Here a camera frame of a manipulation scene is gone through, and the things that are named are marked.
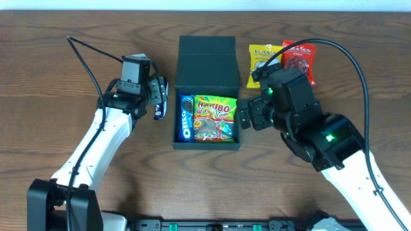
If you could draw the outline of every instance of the black box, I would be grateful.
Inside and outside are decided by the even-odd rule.
[[[240,74],[233,36],[180,36],[179,61],[175,80],[175,150],[238,150],[240,127],[234,115],[236,143],[179,142],[181,104],[179,94],[230,97],[238,100]]]

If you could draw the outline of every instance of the green led light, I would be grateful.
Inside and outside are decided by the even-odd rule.
[[[334,137],[333,137],[333,135],[329,134],[329,135],[326,136],[326,139],[327,139],[328,142],[331,142],[334,139]]]

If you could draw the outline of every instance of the blue package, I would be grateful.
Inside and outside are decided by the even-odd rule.
[[[185,96],[179,94],[181,102],[181,119],[180,119],[180,142],[194,142],[193,134],[193,112],[194,96]]]

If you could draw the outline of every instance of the wood grain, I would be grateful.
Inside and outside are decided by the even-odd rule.
[[[371,149],[411,210],[411,14],[326,12],[16,12],[0,11],[0,230],[26,228],[26,192],[48,179],[87,131],[97,94],[66,35],[116,56],[146,53],[175,82],[179,35],[235,35],[245,88],[249,44],[321,37],[361,64],[371,96]],[[106,86],[118,62],[80,47]],[[324,110],[362,131],[362,88],[346,57],[317,46],[313,68]],[[149,110],[120,147],[98,195],[100,208],[164,219],[301,217],[322,209],[356,218],[324,177],[285,147],[275,130],[242,131],[239,151],[173,151],[173,107]]]

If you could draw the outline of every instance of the snack bag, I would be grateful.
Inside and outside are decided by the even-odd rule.
[[[232,139],[237,99],[195,96],[194,137],[196,142],[235,142]]]
[[[283,47],[293,44],[295,41],[284,40]],[[315,56],[315,46],[313,44],[301,44],[283,53],[283,67],[297,67],[305,74],[311,85],[315,85],[313,77],[313,63]]]
[[[251,55],[250,72],[255,71],[258,67],[262,67],[265,64],[265,62],[271,58],[271,56],[273,56],[276,52],[278,52],[282,48],[283,47],[281,46],[273,46],[270,44],[266,44],[266,45],[251,44],[249,47],[250,55]],[[275,60],[270,62],[269,65],[273,65],[279,62],[281,62],[281,55],[279,55]],[[256,82],[256,83],[253,82],[251,74],[249,76],[249,81],[247,82],[247,88],[260,88],[259,82]]]
[[[179,94],[181,100],[180,142],[194,142],[193,135],[193,107],[194,96]]]

